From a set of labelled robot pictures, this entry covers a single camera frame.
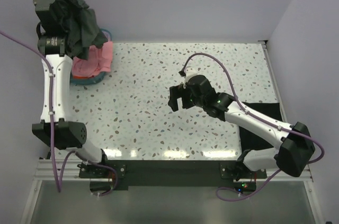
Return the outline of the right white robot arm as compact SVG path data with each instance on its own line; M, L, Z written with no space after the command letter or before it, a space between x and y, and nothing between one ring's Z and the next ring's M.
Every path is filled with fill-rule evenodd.
M174 112L179 109L178 99L184 109L200 107L210 117L244 128L271 145L269 149L243 151L236 160L240 177L247 178L267 168L299 177L315 152L304 124L291 125L257 112L227 93L216 92L203 75L194 75L185 83L170 87L168 105Z

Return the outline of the dark green t-shirt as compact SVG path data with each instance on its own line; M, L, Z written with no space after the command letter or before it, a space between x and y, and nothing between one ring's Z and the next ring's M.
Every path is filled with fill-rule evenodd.
M63 0L69 18L63 19L67 29L67 54L88 60L90 47L101 49L108 42L97 24L95 11L84 0Z

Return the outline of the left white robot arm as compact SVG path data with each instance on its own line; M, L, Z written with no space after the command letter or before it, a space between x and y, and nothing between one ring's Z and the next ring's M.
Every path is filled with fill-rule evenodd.
M83 0L33 0L39 25L38 50L44 69L44 103L32 133L51 150L74 152L91 171L105 177L110 165L104 151L87 138L84 123L74 121L69 106L69 84L74 58L87 60L90 47L108 41L96 15Z

